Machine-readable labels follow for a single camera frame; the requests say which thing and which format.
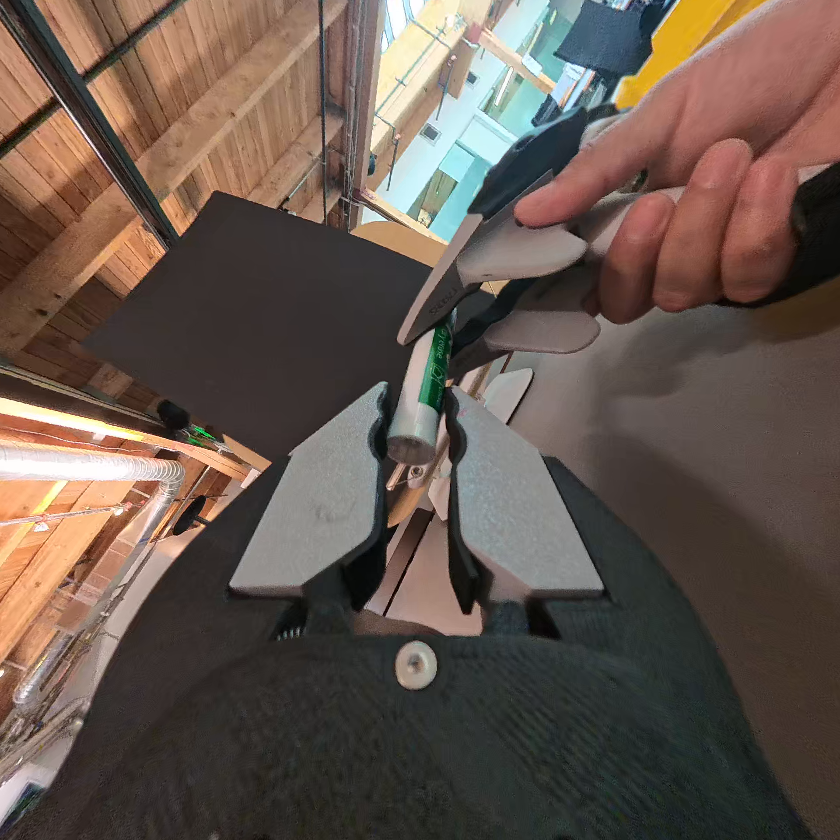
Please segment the green whiteboard marker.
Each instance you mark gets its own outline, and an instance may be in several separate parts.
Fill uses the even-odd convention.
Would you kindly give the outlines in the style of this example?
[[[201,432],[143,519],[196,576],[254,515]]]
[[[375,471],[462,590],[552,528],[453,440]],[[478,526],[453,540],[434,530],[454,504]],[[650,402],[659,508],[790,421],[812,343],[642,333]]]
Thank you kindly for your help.
[[[435,455],[457,311],[416,340],[387,433],[388,455],[425,466]]]

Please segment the black wood-framed board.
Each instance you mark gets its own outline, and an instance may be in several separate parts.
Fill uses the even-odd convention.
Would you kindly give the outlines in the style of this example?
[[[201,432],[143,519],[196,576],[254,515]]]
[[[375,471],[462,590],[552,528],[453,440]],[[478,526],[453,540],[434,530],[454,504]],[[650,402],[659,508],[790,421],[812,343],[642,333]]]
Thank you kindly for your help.
[[[82,345],[275,461],[374,385],[396,406],[412,353],[396,336],[431,269],[215,192]]]

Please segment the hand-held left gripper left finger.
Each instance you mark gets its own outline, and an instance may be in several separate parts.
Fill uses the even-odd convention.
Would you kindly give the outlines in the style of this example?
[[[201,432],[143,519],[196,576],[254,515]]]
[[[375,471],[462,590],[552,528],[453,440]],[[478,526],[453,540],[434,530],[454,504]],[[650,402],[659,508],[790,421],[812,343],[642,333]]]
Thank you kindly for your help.
[[[232,595],[366,606],[385,572],[389,391],[373,385],[292,451]]]

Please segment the silver air duct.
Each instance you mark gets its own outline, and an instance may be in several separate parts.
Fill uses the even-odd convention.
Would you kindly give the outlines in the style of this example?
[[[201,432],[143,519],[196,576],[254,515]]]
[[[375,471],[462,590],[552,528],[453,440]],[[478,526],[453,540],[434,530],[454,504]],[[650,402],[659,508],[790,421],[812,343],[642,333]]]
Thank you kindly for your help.
[[[155,481],[158,487],[140,512],[114,538],[101,557],[104,572],[91,571],[77,593],[81,607],[69,606],[59,635],[18,683],[14,706],[19,713],[41,701],[42,687],[71,644],[109,608],[112,594],[143,554],[182,487],[186,470],[175,460],[94,453],[78,448],[2,442],[3,480]]]

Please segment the person's right hand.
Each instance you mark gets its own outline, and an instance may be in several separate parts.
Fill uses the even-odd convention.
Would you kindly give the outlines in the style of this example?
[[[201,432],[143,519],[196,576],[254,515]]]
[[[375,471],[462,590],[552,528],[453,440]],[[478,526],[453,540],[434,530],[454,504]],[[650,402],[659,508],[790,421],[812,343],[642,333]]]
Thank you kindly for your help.
[[[789,274],[798,172],[838,161],[839,2],[763,3],[664,77],[515,209],[542,228],[647,173],[590,310],[754,303]]]

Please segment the yellow plastic bin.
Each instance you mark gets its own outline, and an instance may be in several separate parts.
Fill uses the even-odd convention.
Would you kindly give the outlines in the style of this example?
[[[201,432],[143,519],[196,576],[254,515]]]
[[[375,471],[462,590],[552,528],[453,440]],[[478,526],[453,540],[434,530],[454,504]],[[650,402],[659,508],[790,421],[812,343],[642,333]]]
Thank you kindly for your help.
[[[763,1],[678,1],[654,31],[640,70],[623,78],[612,97],[619,112],[635,107],[670,71],[707,46]]]

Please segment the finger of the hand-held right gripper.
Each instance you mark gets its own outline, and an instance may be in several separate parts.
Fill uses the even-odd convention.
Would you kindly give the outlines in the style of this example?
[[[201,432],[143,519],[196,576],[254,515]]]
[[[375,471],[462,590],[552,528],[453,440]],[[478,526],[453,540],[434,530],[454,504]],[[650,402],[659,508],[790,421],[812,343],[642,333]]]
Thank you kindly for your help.
[[[595,272],[557,272],[513,280],[498,298],[458,328],[450,375],[465,375],[509,353],[572,354],[590,346],[601,325],[585,309]]]
[[[513,214],[517,199],[484,218],[469,211],[431,269],[397,333],[406,346],[439,324],[484,284],[540,280],[576,265],[587,241],[565,224],[531,228]]]

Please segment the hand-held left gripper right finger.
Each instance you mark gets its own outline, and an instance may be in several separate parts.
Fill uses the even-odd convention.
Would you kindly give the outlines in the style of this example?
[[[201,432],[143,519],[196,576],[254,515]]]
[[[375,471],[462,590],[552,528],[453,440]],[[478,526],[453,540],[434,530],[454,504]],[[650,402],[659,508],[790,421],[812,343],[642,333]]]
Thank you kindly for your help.
[[[448,575],[460,611],[602,596],[602,577],[540,452],[458,387],[444,405]]]

